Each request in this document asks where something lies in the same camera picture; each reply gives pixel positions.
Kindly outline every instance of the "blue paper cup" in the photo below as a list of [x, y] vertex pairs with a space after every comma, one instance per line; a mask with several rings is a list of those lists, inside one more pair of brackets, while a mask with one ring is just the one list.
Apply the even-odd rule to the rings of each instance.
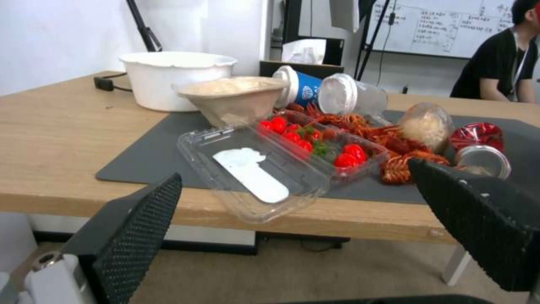
[[302, 107], [307, 107], [310, 103], [318, 105], [322, 79], [297, 72], [289, 65], [279, 68], [273, 77], [287, 80], [291, 84], [289, 88], [283, 90], [281, 97], [276, 102], [276, 108], [285, 108], [293, 102]]

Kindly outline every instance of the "floor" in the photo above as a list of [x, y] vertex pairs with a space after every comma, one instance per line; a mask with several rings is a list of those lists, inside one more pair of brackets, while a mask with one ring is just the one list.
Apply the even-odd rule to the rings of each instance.
[[[318, 249], [323, 244], [305, 243]], [[40, 251], [61, 244], [42, 243]], [[525, 303], [501, 290], [472, 262], [455, 287], [440, 280], [454, 246], [353, 240], [309, 252], [299, 241], [262, 242], [257, 256], [161, 250], [130, 303], [269, 303], [421, 294], [472, 295]], [[21, 266], [15, 278], [26, 271]]]

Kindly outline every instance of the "logo on cup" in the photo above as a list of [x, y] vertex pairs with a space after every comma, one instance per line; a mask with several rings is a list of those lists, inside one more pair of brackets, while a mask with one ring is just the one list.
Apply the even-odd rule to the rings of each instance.
[[313, 89], [309, 86], [304, 86], [302, 88], [302, 99], [303, 100], [311, 100], [311, 99], [317, 99], [317, 89], [315, 88], [315, 92], [313, 92]]

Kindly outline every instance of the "gray desk mat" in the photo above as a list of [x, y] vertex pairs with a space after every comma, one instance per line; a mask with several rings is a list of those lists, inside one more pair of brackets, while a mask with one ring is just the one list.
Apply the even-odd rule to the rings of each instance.
[[[385, 117], [397, 121], [402, 112], [386, 111]], [[491, 122], [504, 131], [505, 154], [512, 164], [508, 182], [532, 196], [540, 196], [540, 129], [518, 120], [453, 116], [457, 126], [472, 122]], [[168, 115], [150, 131], [101, 169], [96, 178], [105, 181], [153, 183], [179, 172], [183, 184], [189, 188], [208, 187], [176, 148], [178, 136], [210, 128], [199, 113]], [[453, 158], [451, 148], [446, 155]], [[376, 176], [358, 180], [346, 186], [331, 189], [324, 197], [334, 199], [367, 200], [381, 202], [424, 204], [414, 185], [387, 186]]]

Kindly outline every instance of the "cup lid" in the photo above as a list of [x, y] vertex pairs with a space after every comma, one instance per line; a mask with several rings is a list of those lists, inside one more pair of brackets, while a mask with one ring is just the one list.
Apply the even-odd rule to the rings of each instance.
[[356, 82], [347, 74], [326, 77], [319, 89], [319, 107], [328, 114], [349, 114], [356, 106]]
[[276, 108], [285, 108], [294, 102], [298, 94], [298, 75], [290, 65], [283, 65], [272, 75], [272, 78], [286, 80], [290, 83], [288, 87], [283, 89], [281, 96], [275, 103]]
[[457, 166], [479, 167], [493, 177], [505, 180], [510, 176], [512, 167], [508, 158], [499, 150], [482, 144], [476, 144], [459, 150], [456, 154]]

